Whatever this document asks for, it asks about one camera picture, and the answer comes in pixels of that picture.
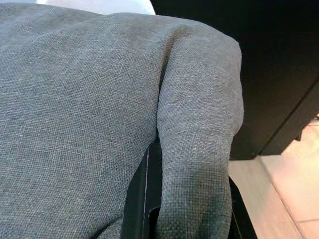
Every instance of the gray fabric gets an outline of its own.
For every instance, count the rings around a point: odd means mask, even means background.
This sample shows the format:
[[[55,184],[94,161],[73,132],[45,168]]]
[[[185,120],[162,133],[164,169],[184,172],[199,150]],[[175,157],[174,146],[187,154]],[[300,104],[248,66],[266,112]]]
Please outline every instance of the gray fabric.
[[[156,126],[158,238],[227,238],[240,61],[195,21],[1,4],[0,238],[118,238]]]

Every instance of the white surface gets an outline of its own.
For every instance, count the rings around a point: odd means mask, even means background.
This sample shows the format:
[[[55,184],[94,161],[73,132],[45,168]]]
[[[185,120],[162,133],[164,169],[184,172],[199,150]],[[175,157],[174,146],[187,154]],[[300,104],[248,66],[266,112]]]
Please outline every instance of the white surface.
[[[237,185],[258,239],[301,239],[259,158],[230,161],[229,175]]]
[[[0,0],[0,3],[36,3],[36,0]]]
[[[120,12],[155,15],[149,0],[37,0],[36,3],[90,11],[102,15]]]
[[[295,221],[319,219],[319,126],[307,126],[301,142],[262,162]]]

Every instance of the gray upholstered seat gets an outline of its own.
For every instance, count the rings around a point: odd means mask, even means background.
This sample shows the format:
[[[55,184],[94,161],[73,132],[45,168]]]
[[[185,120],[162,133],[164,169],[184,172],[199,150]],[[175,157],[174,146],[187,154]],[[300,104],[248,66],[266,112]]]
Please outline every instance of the gray upholstered seat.
[[[240,61],[195,21],[1,4],[0,238],[118,238],[156,128],[158,237],[227,237]]]

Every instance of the floor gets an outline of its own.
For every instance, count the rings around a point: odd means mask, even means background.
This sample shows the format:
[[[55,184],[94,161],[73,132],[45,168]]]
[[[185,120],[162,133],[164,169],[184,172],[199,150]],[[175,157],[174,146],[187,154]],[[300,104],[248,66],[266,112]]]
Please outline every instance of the floor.
[[[259,239],[319,239],[319,120],[275,156],[231,161]]]

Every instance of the beige floor tile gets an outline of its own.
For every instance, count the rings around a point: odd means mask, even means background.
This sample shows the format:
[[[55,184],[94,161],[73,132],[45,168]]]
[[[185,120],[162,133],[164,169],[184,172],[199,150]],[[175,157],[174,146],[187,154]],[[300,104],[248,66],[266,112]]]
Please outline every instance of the beige floor tile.
[[[299,227],[303,232],[305,239],[319,238],[319,221],[310,221],[299,223]]]
[[[319,219],[319,126],[307,126],[281,156],[261,160],[295,221]]]
[[[258,239],[302,238],[259,159],[231,161],[229,175],[239,188]]]

